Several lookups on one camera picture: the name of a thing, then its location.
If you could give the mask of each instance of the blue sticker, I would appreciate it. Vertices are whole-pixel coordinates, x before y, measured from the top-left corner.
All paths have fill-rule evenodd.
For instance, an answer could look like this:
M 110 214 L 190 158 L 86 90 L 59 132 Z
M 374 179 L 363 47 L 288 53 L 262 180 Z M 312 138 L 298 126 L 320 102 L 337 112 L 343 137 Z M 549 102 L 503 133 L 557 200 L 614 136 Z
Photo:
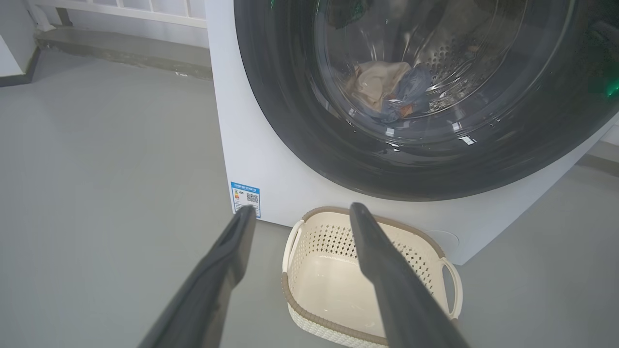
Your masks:
M 256 210 L 256 217 L 260 219 L 260 189 L 252 186 L 230 182 L 232 187 L 232 202 L 234 212 L 242 206 L 251 204 Z

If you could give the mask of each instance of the front-load washing machine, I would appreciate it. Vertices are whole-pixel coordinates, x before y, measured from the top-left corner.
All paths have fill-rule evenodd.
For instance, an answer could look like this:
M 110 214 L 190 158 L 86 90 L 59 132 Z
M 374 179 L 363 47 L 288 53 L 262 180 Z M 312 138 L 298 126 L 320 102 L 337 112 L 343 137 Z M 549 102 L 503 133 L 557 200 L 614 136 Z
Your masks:
M 207 0 L 232 209 L 362 202 L 480 251 L 617 120 L 603 0 Z

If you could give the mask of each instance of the laundry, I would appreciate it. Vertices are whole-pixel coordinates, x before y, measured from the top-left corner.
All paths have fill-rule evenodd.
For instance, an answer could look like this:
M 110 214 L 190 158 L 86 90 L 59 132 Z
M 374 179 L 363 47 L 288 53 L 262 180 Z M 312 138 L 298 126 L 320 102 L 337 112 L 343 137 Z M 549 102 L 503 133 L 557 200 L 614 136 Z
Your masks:
M 371 61 L 355 66 L 348 90 L 369 116 L 391 123 L 427 110 L 423 96 L 431 82 L 424 65 L 411 68 L 406 62 Z

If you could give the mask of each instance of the washing machine door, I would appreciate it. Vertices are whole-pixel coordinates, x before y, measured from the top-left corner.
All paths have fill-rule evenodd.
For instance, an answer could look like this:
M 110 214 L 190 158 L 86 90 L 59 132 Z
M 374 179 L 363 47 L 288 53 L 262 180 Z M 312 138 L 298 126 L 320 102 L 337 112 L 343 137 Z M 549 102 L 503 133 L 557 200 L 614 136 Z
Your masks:
M 304 163 L 402 201 L 488 191 L 618 110 L 602 0 L 235 0 L 249 83 Z

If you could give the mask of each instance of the white plastic basket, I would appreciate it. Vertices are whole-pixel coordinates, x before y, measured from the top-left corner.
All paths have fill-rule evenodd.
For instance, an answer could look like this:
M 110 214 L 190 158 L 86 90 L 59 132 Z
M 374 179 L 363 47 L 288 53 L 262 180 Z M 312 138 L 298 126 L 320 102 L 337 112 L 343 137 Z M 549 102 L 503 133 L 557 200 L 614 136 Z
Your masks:
M 456 319 L 462 282 L 441 248 L 425 233 L 375 217 L 440 307 Z M 453 278 L 449 311 L 443 267 Z M 347 209 L 314 209 L 295 224 L 282 262 L 282 288 L 292 320 L 305 331 L 349 347 L 386 347 L 374 285 L 361 273 Z

